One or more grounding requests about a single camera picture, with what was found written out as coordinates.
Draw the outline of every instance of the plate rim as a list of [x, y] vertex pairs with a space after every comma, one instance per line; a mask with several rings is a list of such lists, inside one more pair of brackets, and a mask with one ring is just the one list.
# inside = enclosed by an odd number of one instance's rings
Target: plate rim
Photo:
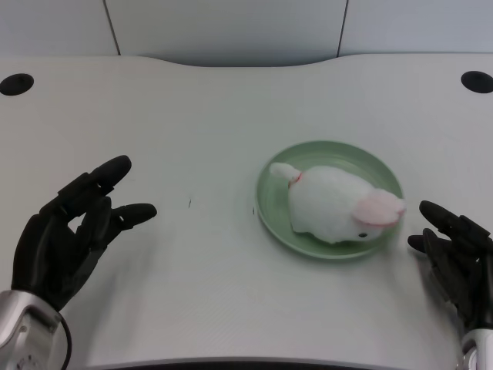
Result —
[[[353, 253], [353, 254], [345, 254], [345, 255], [326, 255], [326, 254], [323, 254], [323, 255], [320, 255], [320, 254], [316, 254], [316, 253], [312, 253], [312, 252], [309, 252], [309, 251], [306, 251], [304, 249], [301, 249], [301, 248], [298, 248], [295, 244], [292, 244], [291, 242], [289, 241], [285, 241], [276, 231], [274, 231], [274, 229], [272, 227], [270, 227], [270, 225], [266, 222], [265, 218], [264, 218], [264, 215], [263, 215], [263, 212], [262, 212], [262, 209], [260, 208], [259, 206], [259, 194], [258, 194], [258, 188], [259, 188], [259, 182], [260, 182], [260, 178], [262, 177], [262, 173], [264, 172], [264, 170], [270, 165], [270, 163], [272, 162], [272, 160], [279, 156], [281, 153], [287, 151], [287, 150], [290, 150], [292, 148], [294, 148], [295, 146], [300, 146], [300, 145], [306, 145], [306, 144], [310, 144], [310, 143], [336, 143], [336, 144], [342, 144], [342, 145], [345, 145], [345, 146], [352, 146], [353, 148], [356, 148], [358, 150], [362, 150], [364, 151], [366, 154], [372, 156], [373, 158], [375, 158], [376, 160], [378, 160], [379, 162], [381, 162], [389, 171], [390, 173], [392, 174], [392, 176], [394, 177], [397, 185], [399, 186], [399, 190], [401, 191], [401, 194], [402, 194], [402, 197], [403, 199], [405, 199], [405, 196], [404, 196], [404, 191], [402, 190], [402, 186], [401, 186], [401, 183], [399, 182], [399, 179], [397, 178], [397, 176], [395, 176], [395, 173], [394, 171], [391, 170], [391, 168], [383, 161], [381, 160], [380, 158], [378, 158], [377, 156], [375, 156], [374, 154], [368, 152], [367, 150], [365, 149], [362, 149], [360, 148], [359, 146], [355, 146], [355, 145], [352, 145], [352, 144], [349, 144], [349, 143], [345, 143], [345, 142], [342, 142], [342, 141], [335, 141], [335, 140], [309, 140], [309, 141], [303, 141], [302, 143], [297, 143], [297, 144], [294, 144], [294, 145], [291, 145], [291, 146], [288, 146], [287, 148], [284, 148], [282, 150], [280, 150], [279, 152], [275, 153], [267, 162], [264, 166], [262, 166], [262, 170], [260, 170], [260, 173], [258, 174], [258, 177], [257, 177], [257, 181], [255, 182], [255, 207], [257, 208], [257, 211], [258, 211], [258, 214], [259, 214], [259, 217], [262, 221], [262, 224], [268, 229], [268, 231], [283, 245], [293, 249], [294, 251], [298, 252], [298, 253], [301, 253], [301, 254], [305, 254], [307, 256], [310, 256], [310, 257], [315, 257], [315, 258], [320, 258], [320, 259], [324, 259], [324, 260], [349, 260], [349, 259], [352, 259], [352, 258], [358, 258], [358, 257], [362, 257], [362, 256], [365, 256], [367, 254], [370, 254], [370, 253], [373, 253], [381, 248], [384, 247], [384, 245], [380, 246], [380, 247], [375, 247], [375, 248], [370, 248], [370, 249], [367, 249], [365, 251], [361, 251], [361, 252], [357, 252], [357, 253]], [[394, 234], [396, 230], [398, 230], [400, 227], [401, 227], [401, 222], [402, 220], [400, 220], [396, 226], [392, 227], [392, 230], [391, 230], [391, 233]]]

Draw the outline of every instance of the stuffed animal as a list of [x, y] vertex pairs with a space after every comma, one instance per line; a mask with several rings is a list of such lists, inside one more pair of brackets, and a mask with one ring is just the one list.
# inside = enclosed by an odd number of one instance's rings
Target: stuffed animal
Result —
[[270, 172], [289, 181], [293, 231], [328, 243], [371, 241], [406, 210], [402, 199], [336, 167], [301, 172], [287, 163], [273, 163]]

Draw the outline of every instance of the white wall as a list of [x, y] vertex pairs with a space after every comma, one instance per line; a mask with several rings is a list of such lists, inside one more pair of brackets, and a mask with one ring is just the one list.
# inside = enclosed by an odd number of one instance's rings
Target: white wall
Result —
[[122, 55], [288, 66], [337, 54], [346, 0], [108, 0]]
[[349, 0], [342, 56], [493, 52], [492, 0]]
[[114, 56], [102, 0], [0, 0], [0, 56]]
[[[108, 0], [123, 55], [202, 66], [336, 56], [346, 0]], [[349, 0], [340, 54], [493, 52], [493, 0]], [[117, 55], [102, 0], [0, 0], [0, 56]]]

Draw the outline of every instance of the pink ear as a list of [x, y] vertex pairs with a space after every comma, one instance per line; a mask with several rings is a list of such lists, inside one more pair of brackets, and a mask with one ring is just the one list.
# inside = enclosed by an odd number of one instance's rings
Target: pink ear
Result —
[[372, 226], [388, 227], [396, 224], [406, 211], [402, 199], [383, 189], [375, 189], [357, 202], [353, 217]]

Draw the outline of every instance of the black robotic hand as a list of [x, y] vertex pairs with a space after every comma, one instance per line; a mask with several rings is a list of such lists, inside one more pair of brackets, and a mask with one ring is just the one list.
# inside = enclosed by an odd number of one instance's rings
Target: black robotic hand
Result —
[[[157, 215], [152, 204], [111, 208], [106, 195], [131, 166], [127, 156], [118, 156], [82, 174], [31, 217], [15, 250], [12, 290], [37, 295], [60, 311], [118, 234]], [[83, 214], [74, 233], [68, 223]]]
[[407, 239], [426, 253], [441, 290], [455, 305], [467, 329], [493, 328], [493, 241], [490, 233], [426, 200], [419, 206], [424, 218], [450, 240], [430, 229]]

